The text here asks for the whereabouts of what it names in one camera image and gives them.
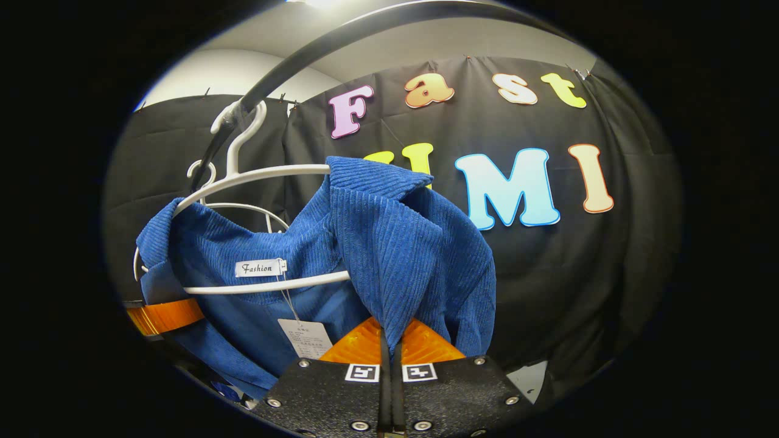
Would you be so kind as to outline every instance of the white wall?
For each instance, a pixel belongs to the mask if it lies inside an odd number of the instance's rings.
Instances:
[[[175,99],[208,94],[246,94],[282,58],[248,50],[195,51],[182,59],[141,99],[138,107]],[[270,96],[298,102],[340,85],[340,82],[314,69],[304,69],[276,88]]]

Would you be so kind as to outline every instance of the ceiling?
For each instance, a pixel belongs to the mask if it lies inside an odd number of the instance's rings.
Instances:
[[[243,49],[286,58],[350,19],[397,0],[308,0],[284,2],[223,32],[199,50]],[[483,1],[494,5],[499,2]],[[372,35],[318,60],[311,67],[340,82],[382,69],[463,55],[525,58],[591,69],[595,56],[561,37],[493,19],[435,19]]]

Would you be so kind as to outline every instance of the orange plastic piece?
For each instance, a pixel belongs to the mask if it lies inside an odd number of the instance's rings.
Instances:
[[[144,336],[165,333],[204,318],[194,298],[127,309],[127,314]]]
[[[320,360],[338,363],[361,363],[380,365],[382,361],[381,327],[374,317],[370,317],[342,337]],[[454,345],[419,320],[411,320],[403,333],[401,363],[443,362],[464,358]]]

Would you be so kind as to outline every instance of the clothing label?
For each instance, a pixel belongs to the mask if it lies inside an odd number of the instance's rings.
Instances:
[[[279,324],[292,343],[294,351],[298,353],[298,357],[319,359],[333,347],[322,323],[279,318]]]
[[[276,277],[287,272],[283,259],[246,260],[235,264],[236,277]]]

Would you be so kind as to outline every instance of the jacket sleeve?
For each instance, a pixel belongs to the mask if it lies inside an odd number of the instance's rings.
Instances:
[[[495,328],[495,262],[490,261],[455,318],[455,347],[466,356],[483,355]]]

